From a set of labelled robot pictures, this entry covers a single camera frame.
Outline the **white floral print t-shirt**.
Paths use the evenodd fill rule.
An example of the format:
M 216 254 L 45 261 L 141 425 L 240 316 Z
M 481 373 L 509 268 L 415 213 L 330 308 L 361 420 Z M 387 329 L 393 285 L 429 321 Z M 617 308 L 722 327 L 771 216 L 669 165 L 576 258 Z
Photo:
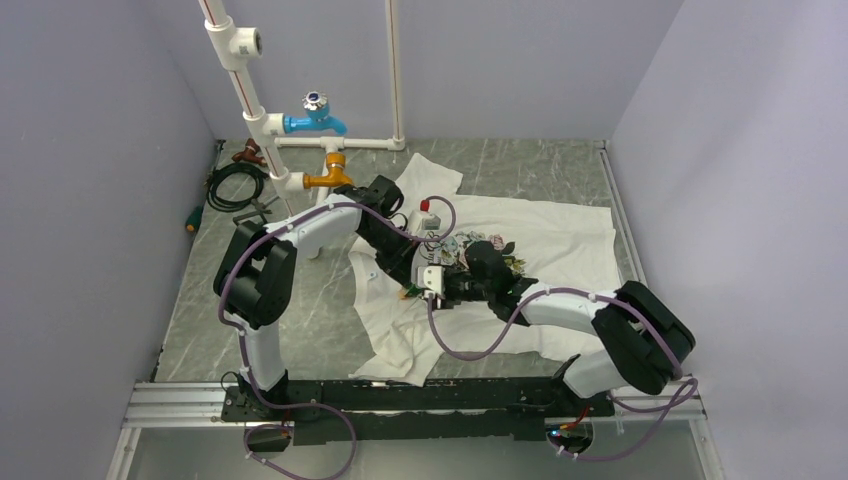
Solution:
M 511 311 L 520 291 L 533 286 L 553 286 L 567 301 L 578 290 L 620 287 L 610 209 L 462 195 L 462 179 L 421 154 L 397 179 L 403 215 L 429 200 L 442 220 L 428 243 L 407 252 L 403 270 L 442 267 L 450 308 L 428 312 L 419 288 L 380 269 L 374 247 L 364 240 L 352 246 L 354 307 L 373 350 L 356 378 L 421 385 L 450 351 L 535 352 L 564 361 L 599 350 L 590 331 L 533 326 Z

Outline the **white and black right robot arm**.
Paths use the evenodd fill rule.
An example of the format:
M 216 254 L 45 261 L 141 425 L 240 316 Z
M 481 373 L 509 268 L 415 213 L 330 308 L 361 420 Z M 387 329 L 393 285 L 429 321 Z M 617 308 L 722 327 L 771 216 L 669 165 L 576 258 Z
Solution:
M 599 351 L 574 354 L 557 371 L 551 401 L 564 415 L 574 415 L 590 397 L 620 387 L 659 394 L 681 377 L 682 364 L 696 346 L 690 329 L 638 281 L 603 292 L 557 287 L 514 272 L 505 256 L 484 241 L 472 243 L 464 258 L 466 269 L 420 269 L 430 307 L 483 302 L 508 328 L 555 327 L 601 342 Z

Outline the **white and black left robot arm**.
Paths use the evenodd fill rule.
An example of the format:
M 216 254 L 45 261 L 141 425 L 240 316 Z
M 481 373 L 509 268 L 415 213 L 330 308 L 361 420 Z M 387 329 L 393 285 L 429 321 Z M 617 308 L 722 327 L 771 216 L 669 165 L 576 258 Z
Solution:
M 248 407 L 261 419 L 279 417 L 288 402 L 277 322 L 289 307 L 298 267 L 325 245 L 357 235 L 374 249 L 382 272 L 408 284 L 421 241 L 390 220 L 403 201 L 395 182 L 379 176 L 367 187 L 340 186 L 277 226 L 246 222 L 233 234 L 213 289 L 220 320 L 239 337 Z

